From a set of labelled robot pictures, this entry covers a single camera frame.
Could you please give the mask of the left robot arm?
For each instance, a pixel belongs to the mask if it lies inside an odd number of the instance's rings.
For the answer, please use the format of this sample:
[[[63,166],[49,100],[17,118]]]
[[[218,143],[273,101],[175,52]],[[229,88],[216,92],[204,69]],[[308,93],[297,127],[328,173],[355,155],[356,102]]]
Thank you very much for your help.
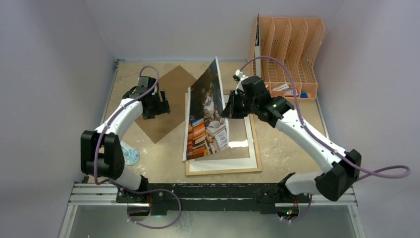
[[[81,134],[81,172],[127,188],[128,196],[136,203],[145,201],[148,190],[141,185],[145,178],[126,168],[120,141],[138,117],[153,119],[168,113],[166,93],[159,90],[158,81],[140,76],[138,84],[123,95],[120,105],[103,124]]]

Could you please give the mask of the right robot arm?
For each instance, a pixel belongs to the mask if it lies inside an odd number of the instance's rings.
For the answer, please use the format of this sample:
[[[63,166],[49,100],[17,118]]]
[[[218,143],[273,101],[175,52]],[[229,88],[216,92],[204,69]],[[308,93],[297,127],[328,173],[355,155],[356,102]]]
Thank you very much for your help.
[[[291,174],[278,188],[279,198],[291,201],[301,193],[320,193],[337,201],[359,178],[359,171],[344,159],[360,165],[361,155],[346,151],[301,119],[298,110],[287,99],[272,97],[258,76],[234,75],[237,89],[230,91],[222,117],[242,119],[254,114],[259,120],[283,132],[303,148],[321,169],[321,173]]]

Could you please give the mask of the cat photo print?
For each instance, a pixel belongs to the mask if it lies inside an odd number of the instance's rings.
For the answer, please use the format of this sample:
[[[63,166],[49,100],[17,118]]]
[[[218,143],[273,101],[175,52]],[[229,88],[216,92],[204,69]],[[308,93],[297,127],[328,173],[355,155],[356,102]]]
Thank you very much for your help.
[[[228,120],[218,58],[187,91],[183,161],[198,159],[228,148]]]

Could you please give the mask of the clear acrylic sheet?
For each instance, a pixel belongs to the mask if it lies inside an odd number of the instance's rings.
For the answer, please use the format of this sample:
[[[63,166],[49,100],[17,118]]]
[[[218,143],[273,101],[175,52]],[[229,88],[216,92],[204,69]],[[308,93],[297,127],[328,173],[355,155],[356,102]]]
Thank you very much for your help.
[[[246,139],[243,119],[227,120],[222,124],[214,119],[219,118],[217,111],[209,117],[195,118],[188,106],[189,119],[186,120],[186,149],[184,160],[219,160],[248,157],[245,149],[231,149],[228,144]]]

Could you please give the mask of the wooden picture frame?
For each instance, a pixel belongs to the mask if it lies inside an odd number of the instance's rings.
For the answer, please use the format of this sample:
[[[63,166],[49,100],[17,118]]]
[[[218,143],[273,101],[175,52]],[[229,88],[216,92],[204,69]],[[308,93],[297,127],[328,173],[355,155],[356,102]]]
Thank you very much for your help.
[[[183,161],[187,176],[261,172],[254,117],[233,119],[218,128],[202,119],[185,122]]]

